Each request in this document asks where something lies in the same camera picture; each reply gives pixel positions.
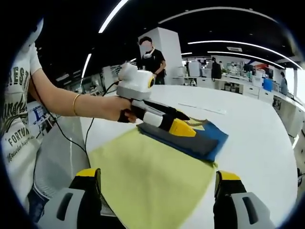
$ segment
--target black cable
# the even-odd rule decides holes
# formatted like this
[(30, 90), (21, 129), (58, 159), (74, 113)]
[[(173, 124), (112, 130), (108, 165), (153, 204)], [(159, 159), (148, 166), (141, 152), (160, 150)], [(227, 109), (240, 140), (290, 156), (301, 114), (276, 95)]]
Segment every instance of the black cable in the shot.
[[(106, 89), (106, 91), (104, 92), (104, 94), (102, 95), (102, 97), (104, 97), (104, 96), (107, 94), (107, 92), (109, 91), (109, 89), (110, 89), (112, 86), (114, 86), (115, 84), (117, 84), (118, 82), (119, 82), (119, 81), (116, 81), (116, 82), (112, 83), (112, 84)], [(89, 134), (89, 131), (90, 131), (91, 127), (92, 127), (93, 121), (94, 121), (94, 118), (92, 118), (92, 121), (91, 121), (91, 123), (90, 123), (90, 126), (89, 126), (89, 128), (88, 128), (88, 130), (87, 130), (86, 139), (85, 139), (85, 150), (87, 150), (87, 139), (88, 139), (88, 134)]]
[(34, 83), (34, 81), (33, 81), (33, 79), (32, 79), (32, 76), (30, 77), (30, 79), (31, 79), (31, 81), (32, 81), (32, 83), (33, 83), (35, 92), (36, 92), (36, 94), (37, 94), (37, 96), (38, 96), (38, 98), (39, 98), (41, 104), (45, 107), (45, 109), (47, 110), (47, 112), (49, 113), (49, 115), (54, 119), (55, 123), (57, 124), (57, 126), (58, 126), (58, 128), (59, 128), (59, 130), (60, 130), (60, 132), (61, 132), (61, 134), (62, 134), (69, 142), (74, 143), (75, 145), (77, 145), (79, 148), (81, 148), (81, 149), (87, 154), (86, 148), (84, 149), (82, 146), (80, 146), (80, 145), (77, 144), (76, 142), (73, 142), (72, 140), (70, 140), (69, 138), (67, 138), (67, 136), (63, 133), (61, 127), (59, 126), (59, 124), (58, 124), (58, 122), (57, 122), (57, 120), (56, 120), (56, 118), (51, 114), (51, 112), (48, 110), (47, 106), (46, 106), (46, 105), (44, 104), (44, 102), (42, 101), (42, 99), (41, 99), (41, 97), (40, 97), (40, 95), (39, 95), (39, 93), (38, 93), (38, 91), (37, 91), (36, 85), (35, 85), (35, 83)]

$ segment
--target black ceiling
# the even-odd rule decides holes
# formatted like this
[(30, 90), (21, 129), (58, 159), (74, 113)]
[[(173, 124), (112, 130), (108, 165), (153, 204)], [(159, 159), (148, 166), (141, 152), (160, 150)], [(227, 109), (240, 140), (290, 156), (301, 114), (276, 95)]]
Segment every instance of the black ceiling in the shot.
[(139, 55), (137, 38), (159, 26), (178, 32), (182, 52), (207, 55), (207, 51), (227, 52), (227, 46), (241, 47), (243, 53), (277, 61), (281, 57), (261, 49), (236, 44), (206, 43), (188, 45), (188, 42), (227, 40), (247, 42), (267, 47), (286, 56), (293, 56), (290, 42), (283, 27), (270, 19), (236, 10), (209, 10), (187, 14), (158, 24), (186, 10), (206, 7), (229, 6), (264, 13), (296, 28), (295, 19), (287, 15), (297, 8), (285, 6), (274, 10), (258, 2), (228, 3), (199, 0), (129, 0), (112, 20), (106, 31), (98, 31), (119, 0), (64, 1), (52, 14), (44, 18), (44, 28), (36, 42), (41, 64), (46, 74), (55, 79), (83, 69), (87, 55), (92, 53), (86, 75), (101, 72), (102, 67), (120, 64)]

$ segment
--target table surface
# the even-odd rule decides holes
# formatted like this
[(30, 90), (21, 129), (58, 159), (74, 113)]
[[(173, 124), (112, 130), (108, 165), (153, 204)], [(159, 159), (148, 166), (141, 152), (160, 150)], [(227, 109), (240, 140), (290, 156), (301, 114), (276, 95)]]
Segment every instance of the table surface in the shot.
[[(195, 79), (195, 78), (200, 78), (200, 79), (207, 79), (210, 77), (173, 77), (173, 79)], [(223, 77), (221, 79), (215, 79), (218, 81), (225, 81), (225, 82), (231, 82), (231, 83), (237, 83), (237, 84), (242, 84), (242, 85), (247, 85), (247, 86), (251, 86), (251, 87), (257, 87), (255, 85), (253, 85), (253, 83), (249, 82), (247, 80), (247, 78), (241, 77), (241, 76), (230, 76), (230, 75), (223, 75)], [(285, 102), (288, 102), (292, 105), (294, 105), (295, 107), (297, 107), (298, 109), (300, 109), (301, 111), (303, 111), (305, 113), (305, 107), (302, 106), (300, 103), (294, 101), (293, 99), (281, 94), (280, 92), (276, 92), (276, 91), (272, 91), (272, 93), (276, 96), (279, 97), (281, 99), (283, 99)]]
[[(216, 157), (218, 169), (236, 173), (247, 191), (267, 205), (276, 226), (285, 220), (295, 205), (297, 169), (291, 142), (272, 106), (231, 92), (174, 85), (155, 85), (151, 99), (191, 117), (208, 119), (227, 133), (229, 138)], [(81, 119), (84, 137), (90, 122)], [(88, 136), (88, 152), (132, 128), (135, 124), (96, 119)], [(214, 186), (215, 178), (181, 228), (214, 228)]]

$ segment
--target folded cloth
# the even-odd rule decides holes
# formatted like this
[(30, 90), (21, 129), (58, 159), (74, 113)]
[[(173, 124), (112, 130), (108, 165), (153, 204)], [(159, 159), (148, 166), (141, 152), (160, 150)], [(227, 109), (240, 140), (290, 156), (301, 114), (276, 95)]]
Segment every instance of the folded cloth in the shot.
[(214, 175), (212, 163), (142, 135), (137, 128), (89, 153), (101, 168), (102, 194), (129, 229), (176, 229)]
[(138, 128), (142, 134), (184, 152), (191, 157), (214, 162), (228, 135), (208, 120), (191, 118), (186, 123), (196, 131), (195, 137), (174, 136), (146, 123), (138, 125)]

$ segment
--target window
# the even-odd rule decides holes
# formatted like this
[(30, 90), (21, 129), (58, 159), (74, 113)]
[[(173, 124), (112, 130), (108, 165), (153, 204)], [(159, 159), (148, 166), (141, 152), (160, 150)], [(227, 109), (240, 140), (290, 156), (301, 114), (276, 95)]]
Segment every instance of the window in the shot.
[(305, 103), (305, 70), (297, 70), (296, 96)]
[(287, 80), (287, 87), (288, 87), (288, 92), (291, 94), (294, 94), (295, 90), (295, 73), (293, 68), (287, 68), (286, 69), (286, 80)]

